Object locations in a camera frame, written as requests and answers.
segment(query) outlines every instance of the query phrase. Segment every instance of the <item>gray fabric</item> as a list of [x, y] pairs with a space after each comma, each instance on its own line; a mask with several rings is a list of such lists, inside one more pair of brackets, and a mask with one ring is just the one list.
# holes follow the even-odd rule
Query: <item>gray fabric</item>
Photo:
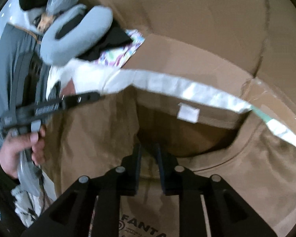
[[[21, 53], [35, 51], [39, 55], [40, 45], [36, 40], [23, 30], [17, 29], [14, 26], [7, 24], [0, 40], [0, 117], [5, 110], [9, 109], [10, 95], [12, 90], [13, 74], [18, 56]], [[49, 67], [43, 66], [39, 87], [42, 89], [46, 86]], [[41, 97], [44, 93], [38, 90]]]
[[41, 45], [41, 57], [48, 65], [64, 66], [72, 58], [86, 52], [94, 46], [110, 29], [113, 13], [110, 8], [93, 7], [77, 27], [56, 40], [56, 34], [62, 27], [76, 17], [85, 13], [86, 6], [78, 4], [61, 15], [46, 31]]

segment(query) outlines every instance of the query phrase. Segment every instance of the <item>cardboard box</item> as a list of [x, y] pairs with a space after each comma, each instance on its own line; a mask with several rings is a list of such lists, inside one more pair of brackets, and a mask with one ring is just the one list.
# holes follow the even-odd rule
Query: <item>cardboard box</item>
[[211, 85], [296, 134], [296, 9], [290, 0], [81, 1], [109, 6], [123, 28], [146, 37], [126, 69]]

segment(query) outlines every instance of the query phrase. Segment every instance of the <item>brown cardboard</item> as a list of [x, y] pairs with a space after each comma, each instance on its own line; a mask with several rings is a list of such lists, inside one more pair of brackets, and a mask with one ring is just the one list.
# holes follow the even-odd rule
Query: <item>brown cardboard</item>
[[195, 46], [150, 34], [124, 66], [168, 73], [201, 82], [239, 97], [252, 76], [231, 62]]
[[[138, 89], [136, 102], [139, 140], [166, 145], [178, 157], [229, 146], [247, 116]], [[197, 123], [177, 119], [181, 103], [200, 110]]]
[[268, 42], [257, 76], [296, 114], [296, 8], [270, 0]]
[[243, 90], [242, 99], [280, 121], [296, 134], [296, 115], [263, 81], [255, 78]]
[[154, 34], [218, 54], [250, 73], [256, 71], [266, 37], [265, 0], [99, 1], [113, 8], [123, 27], [141, 30], [144, 25]]
[[[296, 9], [289, 0], [81, 1], [89, 7], [109, 6], [122, 27], [143, 32], [146, 41], [126, 69], [163, 72], [211, 85], [253, 102], [296, 133]], [[260, 56], [258, 76], [277, 98], [266, 98], [264, 92], [270, 89], [262, 85], [266, 87], [262, 91], [255, 80], [250, 82]], [[257, 99], [256, 92], [264, 95]], [[279, 104], [286, 104], [286, 109]]]
[[[57, 159], [44, 169], [58, 179], [54, 179], [58, 184], [55, 184], [57, 194], [65, 191], [81, 175], [91, 178], [101, 176], [120, 165], [124, 156], [131, 154], [136, 133], [143, 123], [136, 117], [138, 102], [142, 100], [138, 99], [138, 95], [141, 94], [135, 93], [133, 88], [127, 88], [117, 94], [107, 95], [97, 103], [66, 112], [60, 129], [54, 129], [54, 133], [59, 133], [60, 137], [53, 135], [48, 128], [47, 136], [57, 139], [59, 147], [50, 146], [46, 150], [47, 157]], [[59, 118], [54, 120], [56, 126]], [[203, 131], [198, 131], [198, 136], [202, 137], [203, 134]], [[189, 140], [188, 136], [184, 136], [180, 140], [182, 146], [188, 147]], [[198, 140], [199, 144], [204, 141], [203, 138]], [[186, 157], [184, 149], [181, 151], [184, 157], [179, 158], [180, 165], [197, 175], [221, 175], [279, 237], [286, 236], [296, 223], [296, 147], [274, 136], [253, 113], [228, 147], [194, 154], [193, 157]], [[151, 236], [179, 236], [178, 197], [166, 198], [158, 178], [155, 160], [144, 155], [138, 194], [121, 200], [121, 235], [145, 236], [143, 228], [148, 229], [150, 226], [148, 234]], [[140, 222], [145, 227], [138, 227]]]

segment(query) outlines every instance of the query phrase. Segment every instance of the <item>finger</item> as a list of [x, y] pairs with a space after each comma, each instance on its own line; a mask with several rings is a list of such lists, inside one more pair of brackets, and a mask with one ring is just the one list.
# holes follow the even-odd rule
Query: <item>finger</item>
[[5, 140], [9, 141], [16, 136], [18, 136], [18, 131], [16, 129], [10, 129]]
[[45, 140], [40, 138], [37, 142], [37, 144], [32, 146], [33, 152], [42, 151], [45, 147]]
[[41, 128], [39, 129], [39, 134], [41, 137], [46, 136], [46, 126], [45, 125], [42, 125]]
[[43, 152], [32, 153], [32, 160], [37, 166], [45, 163], [45, 157]]
[[24, 149], [29, 149], [38, 142], [38, 133], [28, 133], [13, 138], [8, 138], [9, 149], [12, 154], [17, 154]]

